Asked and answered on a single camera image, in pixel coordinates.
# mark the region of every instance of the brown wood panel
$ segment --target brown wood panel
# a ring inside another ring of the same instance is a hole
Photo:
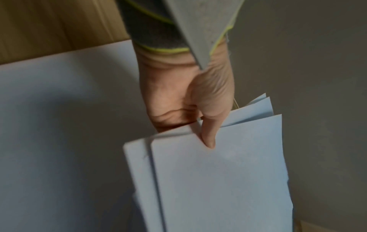
[[[0,64],[126,39],[114,0],[0,0]]]

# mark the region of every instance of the stack of paper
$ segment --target stack of paper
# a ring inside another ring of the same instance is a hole
[[[125,144],[149,232],[291,232],[281,115],[265,94],[234,110],[208,149],[200,122]]]

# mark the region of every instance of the finger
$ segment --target finger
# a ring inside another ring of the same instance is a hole
[[[216,117],[203,117],[203,124],[201,125],[201,138],[208,148],[215,148],[215,136],[228,114],[229,111]]]

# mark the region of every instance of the human hand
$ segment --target human hand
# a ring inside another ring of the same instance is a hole
[[[202,117],[201,138],[215,147],[215,135],[234,99],[234,79],[223,39],[205,70],[190,52],[155,53],[134,44],[140,89],[147,113],[158,132],[195,122]]]

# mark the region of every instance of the hand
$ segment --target hand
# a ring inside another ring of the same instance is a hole
[[[234,80],[223,39],[206,70],[200,70],[190,52],[155,53],[134,45],[140,89],[147,113],[158,132],[195,122],[202,117],[201,138],[215,147],[215,135],[234,99]]]

